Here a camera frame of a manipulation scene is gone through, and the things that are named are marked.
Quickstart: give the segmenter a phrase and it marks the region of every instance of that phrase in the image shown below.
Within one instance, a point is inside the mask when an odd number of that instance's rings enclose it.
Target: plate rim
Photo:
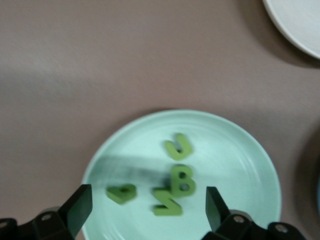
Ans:
[[[273,0],[262,0],[264,7],[271,18],[273,24],[276,26],[276,28],[281,32],[281,34],[294,46],[296,46],[298,49],[303,51],[304,53],[320,59],[320,52],[316,52],[314,50],[311,50],[308,48],[305,44],[303,44],[301,41],[299,41],[292,33],[287,30],[286,26],[284,25],[283,21],[280,20],[278,15],[276,14],[276,11],[274,10]]]

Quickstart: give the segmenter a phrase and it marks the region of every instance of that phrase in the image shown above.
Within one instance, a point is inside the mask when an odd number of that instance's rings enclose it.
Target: green letter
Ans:
[[[153,196],[163,205],[156,205],[153,213],[156,216],[180,216],[182,215],[182,207],[172,199],[172,195],[168,189],[155,188]]]
[[[108,187],[106,195],[117,204],[122,205],[137,195],[137,188],[132,184],[123,185],[121,187]]]
[[[177,165],[171,169],[171,194],[175,198],[192,195],[196,183],[191,179],[192,169],[186,165]]]
[[[172,159],[179,161],[192,154],[193,149],[185,135],[181,133],[177,134],[176,140],[180,144],[180,150],[177,150],[171,141],[164,143],[164,147]]]

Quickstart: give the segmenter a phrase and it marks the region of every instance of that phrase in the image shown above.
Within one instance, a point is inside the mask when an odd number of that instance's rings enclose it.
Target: white plate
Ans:
[[[279,31],[296,47],[320,59],[320,0],[263,0]]]

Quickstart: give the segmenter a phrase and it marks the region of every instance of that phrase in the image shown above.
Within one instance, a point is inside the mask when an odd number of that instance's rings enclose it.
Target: table surface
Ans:
[[[22,224],[64,203],[126,123],[193,109],[261,143],[281,220],[315,240],[319,91],[320,60],[291,45],[259,0],[1,1],[1,217]]]

